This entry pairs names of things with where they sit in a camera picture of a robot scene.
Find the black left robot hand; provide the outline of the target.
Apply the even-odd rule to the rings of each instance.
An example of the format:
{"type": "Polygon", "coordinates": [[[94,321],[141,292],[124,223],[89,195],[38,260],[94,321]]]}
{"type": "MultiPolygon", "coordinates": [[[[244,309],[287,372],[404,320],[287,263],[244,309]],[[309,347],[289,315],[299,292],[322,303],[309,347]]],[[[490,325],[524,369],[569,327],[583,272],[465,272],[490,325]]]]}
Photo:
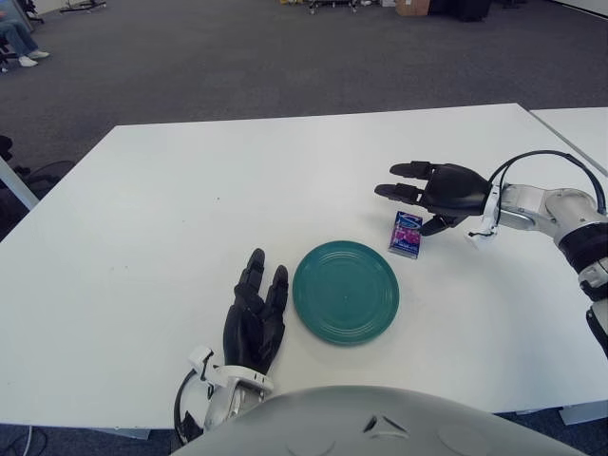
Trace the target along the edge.
{"type": "Polygon", "coordinates": [[[268,373],[281,346],[289,292],[288,271],[280,265],[267,296],[259,295],[264,262],[264,251],[256,248],[234,288],[223,330],[224,363],[261,374],[268,373]]]}

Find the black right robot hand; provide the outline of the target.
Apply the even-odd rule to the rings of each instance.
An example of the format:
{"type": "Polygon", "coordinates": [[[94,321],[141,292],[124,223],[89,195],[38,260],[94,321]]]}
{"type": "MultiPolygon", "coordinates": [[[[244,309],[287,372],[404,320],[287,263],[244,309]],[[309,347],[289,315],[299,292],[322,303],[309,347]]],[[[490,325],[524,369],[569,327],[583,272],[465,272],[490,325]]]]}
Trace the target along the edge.
{"type": "Polygon", "coordinates": [[[424,189],[395,183],[378,184],[374,193],[389,200],[423,207],[432,219],[419,229],[423,237],[453,228],[468,217],[480,216],[490,194],[490,182],[475,171],[452,163],[411,161],[393,165],[391,174],[425,181],[424,189]]]}

